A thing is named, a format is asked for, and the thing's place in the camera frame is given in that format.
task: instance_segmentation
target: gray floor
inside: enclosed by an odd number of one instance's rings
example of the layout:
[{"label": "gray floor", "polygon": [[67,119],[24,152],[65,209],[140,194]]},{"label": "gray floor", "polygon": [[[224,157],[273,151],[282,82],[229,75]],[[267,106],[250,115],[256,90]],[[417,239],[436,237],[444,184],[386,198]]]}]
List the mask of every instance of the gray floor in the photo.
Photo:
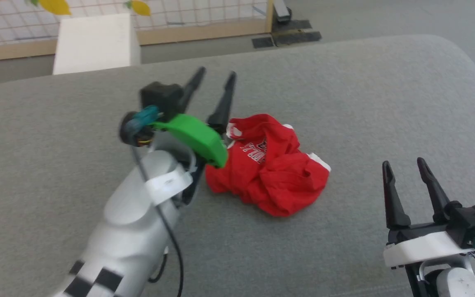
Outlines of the gray floor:
[{"label": "gray floor", "polygon": [[[322,42],[400,34],[434,34],[475,62],[475,0],[286,0],[310,19]],[[254,51],[249,36],[143,47],[143,63]],[[53,56],[0,61],[0,83],[49,75]]]}]

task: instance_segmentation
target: white box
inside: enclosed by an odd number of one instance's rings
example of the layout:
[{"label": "white box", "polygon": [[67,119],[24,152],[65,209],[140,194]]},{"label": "white box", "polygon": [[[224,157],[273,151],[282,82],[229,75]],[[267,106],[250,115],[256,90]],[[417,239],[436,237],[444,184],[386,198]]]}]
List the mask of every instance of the white box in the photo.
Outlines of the white box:
[{"label": "white box", "polygon": [[53,75],[140,65],[130,14],[62,19]]}]

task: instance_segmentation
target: black and white checkered marker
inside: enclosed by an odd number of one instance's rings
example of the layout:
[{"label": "black and white checkered marker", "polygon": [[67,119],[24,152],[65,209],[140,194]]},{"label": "black and white checkered marker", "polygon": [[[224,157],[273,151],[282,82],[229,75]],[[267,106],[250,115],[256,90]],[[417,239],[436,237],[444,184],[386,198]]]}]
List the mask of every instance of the black and white checkered marker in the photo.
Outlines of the black and white checkered marker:
[{"label": "black and white checkered marker", "polygon": [[78,260],[74,263],[69,274],[74,275],[74,279],[64,290],[64,294],[68,297],[121,297],[115,294],[117,288],[122,281],[122,276],[117,273],[102,268],[94,282],[91,282],[78,275],[84,262]]}]

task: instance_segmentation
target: white sleeve trim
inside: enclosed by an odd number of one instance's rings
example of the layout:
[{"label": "white sleeve trim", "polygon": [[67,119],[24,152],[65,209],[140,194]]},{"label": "white sleeve trim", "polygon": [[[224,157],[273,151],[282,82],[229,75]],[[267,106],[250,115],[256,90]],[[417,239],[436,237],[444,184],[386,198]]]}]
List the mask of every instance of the white sleeve trim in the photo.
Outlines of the white sleeve trim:
[{"label": "white sleeve trim", "polygon": [[236,124],[234,123],[229,123],[226,126],[226,137],[230,139],[239,139],[239,137],[243,134],[241,130],[238,128],[234,127]]},{"label": "white sleeve trim", "polygon": [[315,153],[307,154],[307,156],[309,156],[309,158],[311,158],[311,160],[314,160],[318,164],[322,165],[325,169],[327,169],[327,171],[329,171],[331,173],[331,166],[329,166],[329,164],[327,164],[322,159],[320,159],[320,157],[317,156]]}]

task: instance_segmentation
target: white grid wall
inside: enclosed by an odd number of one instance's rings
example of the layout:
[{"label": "white grid wall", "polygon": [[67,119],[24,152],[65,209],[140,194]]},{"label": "white grid wall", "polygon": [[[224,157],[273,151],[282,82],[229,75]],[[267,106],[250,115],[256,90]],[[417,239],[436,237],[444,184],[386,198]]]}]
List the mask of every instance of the white grid wall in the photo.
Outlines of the white grid wall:
[{"label": "white grid wall", "polygon": [[54,15],[28,0],[0,0],[0,45],[56,39],[62,18],[131,12],[137,30],[205,26],[266,19],[267,0],[144,0],[151,15],[137,15],[127,0],[66,0],[71,15]]}]

